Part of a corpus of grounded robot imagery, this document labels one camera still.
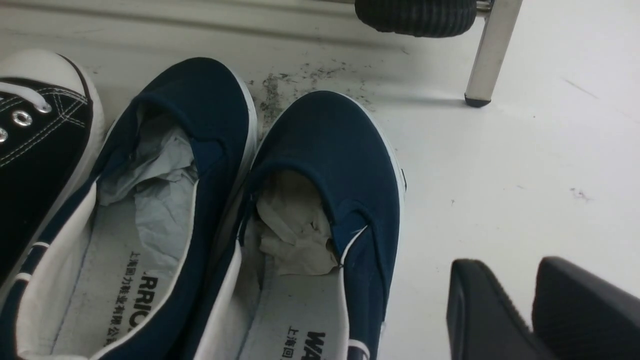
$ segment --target white insole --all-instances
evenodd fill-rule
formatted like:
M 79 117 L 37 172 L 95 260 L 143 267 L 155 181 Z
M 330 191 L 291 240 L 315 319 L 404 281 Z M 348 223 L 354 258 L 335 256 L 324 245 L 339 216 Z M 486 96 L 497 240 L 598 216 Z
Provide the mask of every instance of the white insole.
M 132 197 L 98 206 L 52 353 L 91 356 L 144 320 L 168 290 L 172 271 L 142 246 Z
M 264 282 L 240 360 L 335 359 L 340 329 L 339 271 L 277 275 L 267 257 Z

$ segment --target chair leg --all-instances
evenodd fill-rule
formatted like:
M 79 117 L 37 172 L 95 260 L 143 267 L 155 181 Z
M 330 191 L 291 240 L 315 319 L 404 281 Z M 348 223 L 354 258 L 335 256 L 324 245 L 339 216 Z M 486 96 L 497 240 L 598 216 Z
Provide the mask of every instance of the chair leg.
M 481 108 L 491 102 L 504 55 L 509 47 L 522 0 L 495 0 L 486 18 L 465 100 Z

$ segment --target black plastic object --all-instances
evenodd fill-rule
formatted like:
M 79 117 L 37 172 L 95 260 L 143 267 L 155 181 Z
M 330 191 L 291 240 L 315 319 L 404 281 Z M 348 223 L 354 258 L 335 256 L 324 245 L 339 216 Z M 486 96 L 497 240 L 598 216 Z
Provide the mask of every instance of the black plastic object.
M 483 106 L 489 105 L 489 102 L 491 102 L 491 100 L 470 99 L 466 94 L 465 101 L 467 102 L 467 105 L 471 106 L 472 108 L 482 108 Z
M 447 326 L 453 360 L 549 360 L 491 270 L 458 259 L 451 265 Z
M 476 0 L 355 0 L 358 18 L 385 33 L 446 38 L 476 20 Z
M 562 360 L 640 359 L 640 300 L 561 258 L 544 258 L 536 335 Z

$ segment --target black shoe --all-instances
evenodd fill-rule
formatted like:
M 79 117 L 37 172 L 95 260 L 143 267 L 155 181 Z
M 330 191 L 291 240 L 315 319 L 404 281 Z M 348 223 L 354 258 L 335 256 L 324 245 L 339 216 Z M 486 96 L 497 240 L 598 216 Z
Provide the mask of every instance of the black shoe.
M 0 61 L 0 304 L 21 257 L 88 177 L 103 136 L 100 99 L 74 62 L 36 49 Z

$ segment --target navy stripe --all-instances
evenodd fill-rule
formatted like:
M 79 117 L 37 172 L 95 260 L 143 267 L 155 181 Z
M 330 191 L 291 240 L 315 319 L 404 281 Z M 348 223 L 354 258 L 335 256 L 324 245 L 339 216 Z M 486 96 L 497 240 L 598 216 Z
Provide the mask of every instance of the navy stripe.
M 367 355 L 361 348 L 357 347 L 349 347 L 349 352 L 347 353 L 347 360 L 370 360 L 367 358 Z
M 51 245 L 53 239 L 56 238 L 60 229 L 67 223 L 71 215 L 76 212 L 78 206 L 86 195 L 89 193 L 91 186 L 95 178 L 87 180 L 73 195 L 71 195 L 67 201 L 62 205 L 58 212 L 53 216 L 51 221 L 44 228 L 40 235 L 40 241 Z
M 33 275 L 33 272 L 36 270 L 36 266 L 38 266 L 38 263 L 45 252 L 47 252 L 47 248 L 44 246 L 34 246 L 29 249 L 29 254 L 20 267 L 20 272 Z
M 6 298 L 2 313 L 0 313 L 0 359 L 18 359 L 15 343 L 15 321 L 18 317 L 20 299 L 27 287 L 26 281 L 17 281 Z

